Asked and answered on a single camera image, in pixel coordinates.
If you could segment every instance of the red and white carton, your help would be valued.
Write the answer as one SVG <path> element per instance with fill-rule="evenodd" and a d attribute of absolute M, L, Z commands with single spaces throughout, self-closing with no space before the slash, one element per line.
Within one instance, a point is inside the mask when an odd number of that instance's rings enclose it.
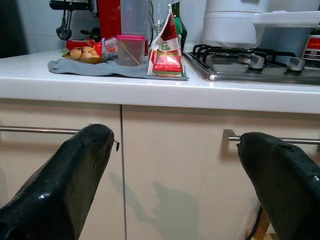
<path fill-rule="evenodd" d="M 150 46 L 147 75 L 170 78 L 185 76 L 185 66 L 171 6 L 164 28 Z"/>

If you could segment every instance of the green bottle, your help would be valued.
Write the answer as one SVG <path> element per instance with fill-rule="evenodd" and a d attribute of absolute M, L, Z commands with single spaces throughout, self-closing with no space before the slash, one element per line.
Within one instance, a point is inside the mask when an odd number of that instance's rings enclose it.
<path fill-rule="evenodd" d="M 174 16 L 176 31 L 178 35 L 181 36 L 181 51 L 184 52 L 188 32 L 180 17 L 180 0 L 172 0 L 172 13 Z"/>

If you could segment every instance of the printed label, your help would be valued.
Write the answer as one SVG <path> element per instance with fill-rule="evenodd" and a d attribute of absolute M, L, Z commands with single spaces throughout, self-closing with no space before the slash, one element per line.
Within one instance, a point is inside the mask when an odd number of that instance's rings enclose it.
<path fill-rule="evenodd" d="M 305 60 L 320 61 L 320 35 L 309 36 L 302 58 Z"/>

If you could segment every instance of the clear plastic jar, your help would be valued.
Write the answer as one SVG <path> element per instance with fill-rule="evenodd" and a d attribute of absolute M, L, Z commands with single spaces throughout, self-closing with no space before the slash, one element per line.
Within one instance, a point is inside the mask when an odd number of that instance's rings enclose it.
<path fill-rule="evenodd" d="M 135 67 L 144 63 L 145 36 L 142 35 L 117 35 L 118 64 Z"/>

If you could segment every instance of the pink lid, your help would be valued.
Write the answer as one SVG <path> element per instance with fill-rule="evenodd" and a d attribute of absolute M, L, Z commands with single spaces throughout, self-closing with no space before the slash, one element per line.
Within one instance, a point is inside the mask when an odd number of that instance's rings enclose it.
<path fill-rule="evenodd" d="M 142 35 L 117 35 L 115 36 L 116 39 L 119 40 L 138 40 L 138 41 L 145 41 L 145 36 Z"/>

